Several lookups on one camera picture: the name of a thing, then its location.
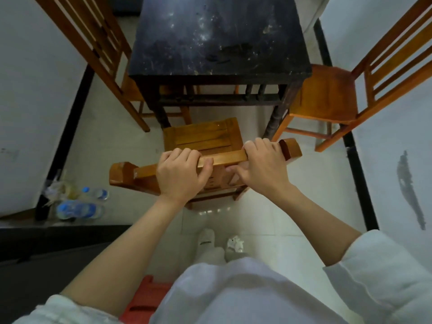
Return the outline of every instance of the dark wooden table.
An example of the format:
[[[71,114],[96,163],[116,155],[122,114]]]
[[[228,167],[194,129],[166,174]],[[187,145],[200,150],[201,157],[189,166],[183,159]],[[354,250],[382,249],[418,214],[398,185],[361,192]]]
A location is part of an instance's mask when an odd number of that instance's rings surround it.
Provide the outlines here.
[[[311,66],[294,0],[144,0],[129,66],[150,110],[268,105],[271,138]],[[246,95],[165,97],[160,85],[248,85]],[[260,92],[251,94],[252,84]],[[278,84],[278,94],[263,94]]]

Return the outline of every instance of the wall stain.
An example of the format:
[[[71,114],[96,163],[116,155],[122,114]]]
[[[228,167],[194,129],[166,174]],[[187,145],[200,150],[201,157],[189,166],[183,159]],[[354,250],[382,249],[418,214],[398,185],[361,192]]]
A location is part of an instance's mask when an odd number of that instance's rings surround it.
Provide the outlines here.
[[[408,152],[406,150],[403,152],[403,155],[400,156],[399,162],[397,163],[397,178],[399,179],[399,186],[403,197],[415,212],[420,228],[425,231],[425,215],[423,214],[416,193],[414,192],[412,175],[408,166]]]

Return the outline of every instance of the wooden chair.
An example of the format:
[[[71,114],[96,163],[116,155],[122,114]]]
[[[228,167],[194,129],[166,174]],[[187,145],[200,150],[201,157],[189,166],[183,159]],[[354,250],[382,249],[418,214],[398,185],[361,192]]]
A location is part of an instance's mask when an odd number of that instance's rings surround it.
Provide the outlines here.
[[[213,158],[213,173],[199,195],[187,204],[224,196],[232,196],[238,200],[247,190],[236,174],[228,173],[225,167],[242,163],[248,156],[242,150],[243,140],[235,118],[203,124],[170,127],[164,129],[165,151],[175,148],[191,148],[199,150],[203,157],[198,161],[199,172],[206,158]],[[301,157],[300,147],[295,139],[279,141],[287,162]],[[111,166],[109,183],[113,186],[159,195],[156,179],[157,164],[138,167],[130,162],[116,163]]]
[[[324,139],[315,147],[315,151],[322,152],[431,77],[432,61],[419,69],[412,69],[432,54],[432,47],[411,59],[432,38],[432,23],[420,29],[432,17],[432,9],[428,10],[431,5],[432,0],[418,0],[352,72],[337,67],[312,65],[312,77],[304,81],[273,141],[277,141],[284,131],[313,136]],[[355,80],[362,73],[366,86],[367,108],[359,113]],[[405,74],[409,76],[398,81]],[[289,128],[288,125],[294,117],[325,121],[327,133]],[[340,129],[332,133],[331,123],[340,124]]]
[[[107,0],[36,0],[46,14],[84,57],[94,72],[111,90],[137,124],[145,131],[150,128],[143,120],[154,117],[154,113],[143,114],[144,99],[135,82],[127,75],[132,50],[126,41]],[[125,54],[128,65],[121,87],[116,83],[117,70]],[[162,86],[161,94],[177,95],[183,86]],[[131,101],[140,101],[137,111]],[[189,108],[180,107],[180,113],[169,113],[170,117],[183,117],[186,124],[192,124]]]

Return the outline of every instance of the water bottle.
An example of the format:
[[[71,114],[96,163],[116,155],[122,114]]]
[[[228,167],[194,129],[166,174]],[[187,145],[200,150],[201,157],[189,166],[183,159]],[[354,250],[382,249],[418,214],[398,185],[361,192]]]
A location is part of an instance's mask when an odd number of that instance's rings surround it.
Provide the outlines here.
[[[97,200],[107,200],[109,197],[109,192],[104,189],[90,189],[89,187],[84,187],[82,191]]]
[[[82,202],[79,200],[66,200],[57,206],[56,215],[59,219],[68,218],[91,218],[101,217],[105,208],[91,202]]]

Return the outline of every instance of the white sleeve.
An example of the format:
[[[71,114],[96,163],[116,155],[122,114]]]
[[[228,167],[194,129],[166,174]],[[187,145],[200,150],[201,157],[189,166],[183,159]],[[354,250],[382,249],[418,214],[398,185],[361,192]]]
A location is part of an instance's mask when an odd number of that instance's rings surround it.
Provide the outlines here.
[[[324,271],[367,324],[432,323],[432,274],[381,231],[363,234]]]
[[[118,318],[91,307],[79,306],[62,296],[51,296],[45,305],[37,306],[30,315],[17,319],[14,324],[122,324]]]

